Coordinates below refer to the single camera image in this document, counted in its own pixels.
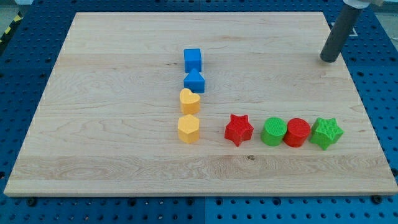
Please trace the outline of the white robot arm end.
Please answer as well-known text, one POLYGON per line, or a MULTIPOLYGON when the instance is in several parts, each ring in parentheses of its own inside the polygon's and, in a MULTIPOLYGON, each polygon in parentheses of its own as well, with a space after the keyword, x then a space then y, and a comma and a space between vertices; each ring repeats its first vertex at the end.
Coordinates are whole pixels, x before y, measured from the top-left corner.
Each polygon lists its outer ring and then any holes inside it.
POLYGON ((343 0, 343 2, 356 9, 364 9, 371 4, 381 6, 384 0, 343 0))

